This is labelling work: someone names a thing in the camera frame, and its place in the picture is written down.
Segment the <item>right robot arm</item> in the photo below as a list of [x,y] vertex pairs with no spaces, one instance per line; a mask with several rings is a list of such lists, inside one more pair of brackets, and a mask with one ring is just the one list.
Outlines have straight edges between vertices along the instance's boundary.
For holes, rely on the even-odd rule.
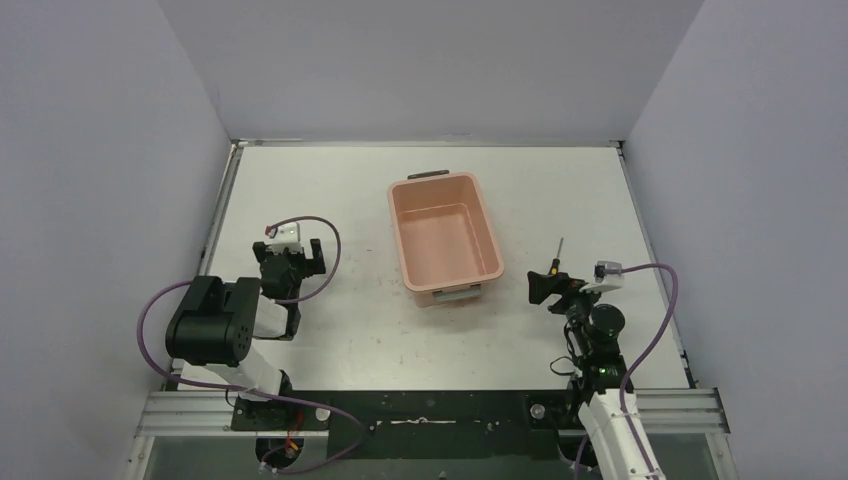
[[556,268],[546,273],[529,271],[528,300],[548,306],[566,318],[564,335],[576,350],[570,354],[575,372],[570,385],[575,399],[570,414],[588,435],[605,479],[663,479],[665,473],[650,445],[627,366],[619,345],[625,327],[623,312],[601,301],[604,293],[623,286],[627,270],[600,262],[594,279],[577,279]]

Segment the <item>black yellow screwdriver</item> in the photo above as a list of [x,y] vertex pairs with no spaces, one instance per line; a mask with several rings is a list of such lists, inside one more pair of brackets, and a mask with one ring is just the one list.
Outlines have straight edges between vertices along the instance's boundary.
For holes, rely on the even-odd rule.
[[561,262],[561,253],[564,244],[564,238],[560,237],[557,244],[556,253],[551,261],[550,267],[548,269],[549,275],[556,275],[560,270],[560,262]]

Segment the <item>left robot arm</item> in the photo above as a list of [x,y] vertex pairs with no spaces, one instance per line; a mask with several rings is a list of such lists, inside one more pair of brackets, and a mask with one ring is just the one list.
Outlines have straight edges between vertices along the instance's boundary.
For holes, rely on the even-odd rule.
[[257,277],[234,282],[195,277],[166,329],[169,355],[215,373],[246,400],[264,401],[268,394],[289,391],[287,373],[253,342],[290,341],[297,334],[302,283],[327,273],[321,241],[313,238],[309,247],[306,254],[298,240],[256,242]]

